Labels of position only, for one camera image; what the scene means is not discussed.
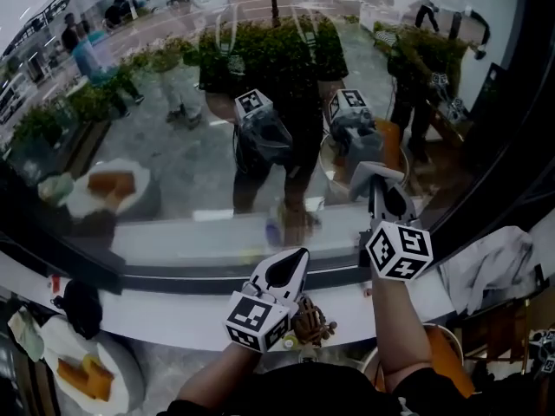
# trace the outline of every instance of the small figurine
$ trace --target small figurine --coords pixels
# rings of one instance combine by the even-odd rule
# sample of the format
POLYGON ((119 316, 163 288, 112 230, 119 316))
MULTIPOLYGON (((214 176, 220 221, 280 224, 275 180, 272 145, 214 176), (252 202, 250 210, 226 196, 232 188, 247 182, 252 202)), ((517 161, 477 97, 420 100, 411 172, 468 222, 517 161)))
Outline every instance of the small figurine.
POLYGON ((322 346, 322 339, 329 339, 335 334, 337 322, 326 325, 322 310, 307 295, 298 300, 298 313, 292 319, 293 331, 302 344, 312 343, 315 347, 322 346))

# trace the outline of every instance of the potted plant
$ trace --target potted plant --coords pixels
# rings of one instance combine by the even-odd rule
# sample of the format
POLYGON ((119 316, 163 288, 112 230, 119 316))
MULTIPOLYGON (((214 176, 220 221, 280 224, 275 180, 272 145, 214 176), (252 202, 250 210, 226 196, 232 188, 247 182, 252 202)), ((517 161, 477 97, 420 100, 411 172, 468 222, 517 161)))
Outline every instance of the potted plant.
POLYGON ((50 146, 54 146, 61 135, 62 127, 56 121, 56 109, 50 103, 29 109, 15 127, 13 141, 23 143, 42 136, 50 146))

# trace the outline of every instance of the green bush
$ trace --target green bush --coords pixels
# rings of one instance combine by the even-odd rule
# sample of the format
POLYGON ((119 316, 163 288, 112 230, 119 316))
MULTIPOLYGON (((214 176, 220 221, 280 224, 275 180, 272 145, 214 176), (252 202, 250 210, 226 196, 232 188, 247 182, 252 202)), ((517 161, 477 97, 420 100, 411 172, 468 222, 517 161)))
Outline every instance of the green bush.
MULTIPOLYGON (((234 54, 241 55, 247 69, 256 69, 257 73, 269 81, 277 76, 287 76, 288 85, 283 87, 284 97, 291 94, 314 94, 315 68, 319 70, 323 80, 335 80, 337 75, 346 75, 347 69, 343 57, 343 49, 336 28, 327 17, 319 20, 317 26, 318 41, 314 67, 297 26, 291 17, 281 17, 280 26, 272 28, 269 23, 240 22, 237 27, 237 40, 234 54)), ((299 22, 303 29, 312 29, 308 16, 300 16, 299 22)), ((231 38, 231 28, 224 25, 221 30, 222 42, 231 38)), ((215 34, 205 32, 199 40, 202 54, 199 64, 203 69, 206 81, 218 81, 227 73, 227 61, 215 47, 215 34)), ((276 81, 276 88, 282 89, 276 81)), ((308 102, 320 103, 319 100, 308 102)))
POLYGON ((26 140, 42 136, 50 146, 54 146, 62 135, 62 127, 56 121, 54 102, 35 105, 25 113, 14 128, 12 143, 22 144, 26 140))
POLYGON ((343 16, 343 18, 345 19, 345 22, 347 22, 348 24, 359 23, 359 20, 360 20, 358 16, 343 16))
POLYGON ((114 89, 110 86, 95 88, 87 83, 79 91, 68 97, 68 103, 74 109, 80 122, 103 121, 108 117, 110 109, 109 91, 112 90, 114 89))

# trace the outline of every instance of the person's arm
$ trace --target person's arm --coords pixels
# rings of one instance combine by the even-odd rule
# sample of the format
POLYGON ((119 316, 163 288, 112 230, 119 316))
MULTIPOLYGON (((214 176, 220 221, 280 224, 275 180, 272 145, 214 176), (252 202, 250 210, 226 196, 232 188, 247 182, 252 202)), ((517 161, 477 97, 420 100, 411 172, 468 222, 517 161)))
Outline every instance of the person's arm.
POLYGON ((236 123, 235 119, 235 103, 227 94, 221 93, 205 93, 206 105, 215 116, 231 123, 236 123))
POLYGON ((372 302, 385 385, 393 393, 403 379, 432 366, 432 350, 405 283, 381 279, 374 270, 372 302))
POLYGON ((197 372, 180 389, 178 400, 188 400, 218 410, 260 361, 261 354, 231 343, 210 365, 197 372))

